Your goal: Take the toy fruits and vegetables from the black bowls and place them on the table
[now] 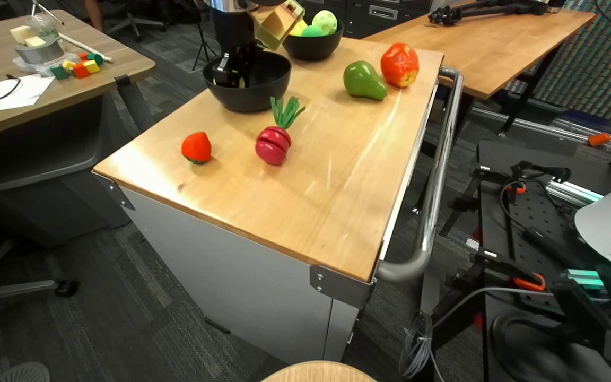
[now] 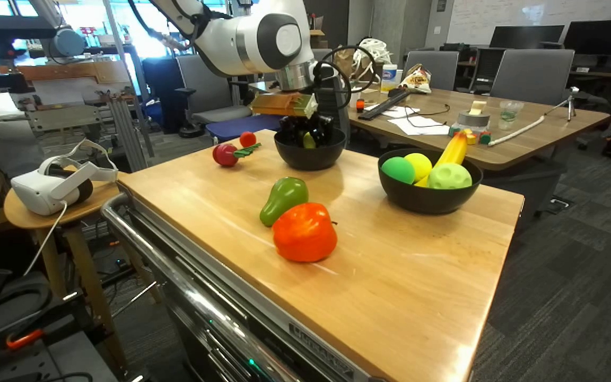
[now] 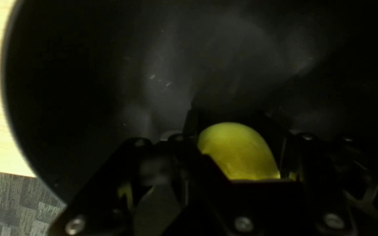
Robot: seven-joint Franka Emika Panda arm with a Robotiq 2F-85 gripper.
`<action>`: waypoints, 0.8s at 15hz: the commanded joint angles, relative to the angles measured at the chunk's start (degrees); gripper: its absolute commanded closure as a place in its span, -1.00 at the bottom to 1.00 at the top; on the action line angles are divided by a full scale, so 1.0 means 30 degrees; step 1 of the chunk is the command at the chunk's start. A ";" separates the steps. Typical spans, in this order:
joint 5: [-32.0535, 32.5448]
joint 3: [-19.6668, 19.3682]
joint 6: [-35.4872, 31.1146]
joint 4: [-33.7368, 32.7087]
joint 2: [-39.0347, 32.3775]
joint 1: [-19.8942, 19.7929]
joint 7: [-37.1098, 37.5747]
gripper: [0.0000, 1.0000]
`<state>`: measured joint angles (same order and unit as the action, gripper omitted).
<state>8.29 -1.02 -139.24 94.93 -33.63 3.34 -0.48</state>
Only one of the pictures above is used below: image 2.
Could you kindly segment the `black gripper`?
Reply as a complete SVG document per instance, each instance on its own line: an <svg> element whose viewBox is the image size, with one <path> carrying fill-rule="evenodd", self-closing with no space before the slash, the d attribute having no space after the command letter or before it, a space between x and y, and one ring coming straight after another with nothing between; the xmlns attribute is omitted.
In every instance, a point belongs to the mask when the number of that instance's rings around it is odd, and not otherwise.
<svg viewBox="0 0 611 382"><path fill-rule="evenodd" d="M347 118L350 80L340 70L315 70L314 82L301 90L301 102L294 120L282 123L282 139L301 147L303 123L324 123L330 129L315 132L315 147L330 147L350 133Z"/></svg>

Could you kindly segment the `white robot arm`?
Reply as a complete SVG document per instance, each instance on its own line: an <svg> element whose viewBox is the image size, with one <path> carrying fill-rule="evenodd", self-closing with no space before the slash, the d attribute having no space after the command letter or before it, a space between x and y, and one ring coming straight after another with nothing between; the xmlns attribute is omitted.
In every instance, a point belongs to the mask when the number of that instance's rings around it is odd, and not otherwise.
<svg viewBox="0 0 611 382"><path fill-rule="evenodd" d="M350 135L341 95L324 93L327 70L312 51L303 0L258 0L243 15L217 12L203 0L149 0L182 35L144 29L174 46L192 46L218 76L276 73L279 88L314 93L320 115Z"/></svg>

